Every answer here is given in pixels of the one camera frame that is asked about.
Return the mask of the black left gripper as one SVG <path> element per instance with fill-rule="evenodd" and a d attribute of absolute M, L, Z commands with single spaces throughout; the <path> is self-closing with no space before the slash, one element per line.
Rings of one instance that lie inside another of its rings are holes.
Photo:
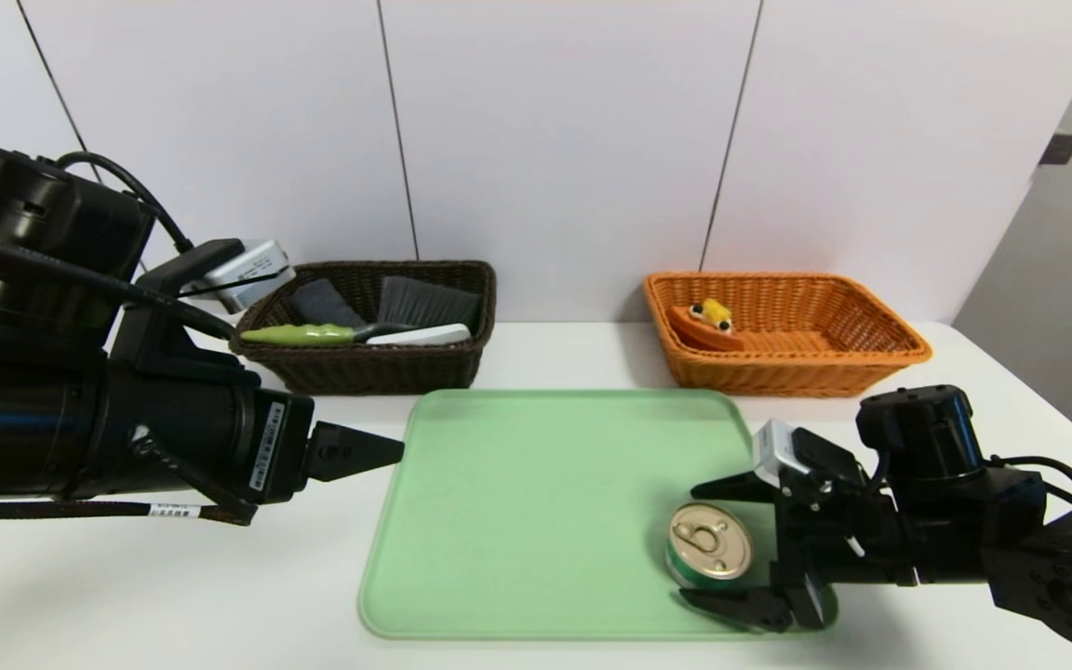
<path fill-rule="evenodd" d="M 259 374 L 230 366 L 166 361 L 154 370 L 111 361 L 96 385 L 96 492 L 188 490 L 157 459 L 130 446 L 138 427 L 244 501 L 289 500 L 306 478 L 334 482 L 403 459 L 401 440 L 348 425 L 314 425 L 314 400 L 264 389 Z M 306 462 L 306 476 L 303 462 Z"/>

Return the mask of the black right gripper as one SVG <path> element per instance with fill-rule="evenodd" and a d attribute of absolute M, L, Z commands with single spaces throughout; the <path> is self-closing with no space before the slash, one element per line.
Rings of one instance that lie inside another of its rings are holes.
<path fill-rule="evenodd" d="M 771 585 L 679 589 L 686 605 L 736 626 L 785 632 L 825 629 L 837 617 L 834 585 L 918 585 L 892 497 L 855 483 L 785 472 L 780 492 L 754 471 L 694 485 L 698 501 L 774 503 L 777 560 Z"/>

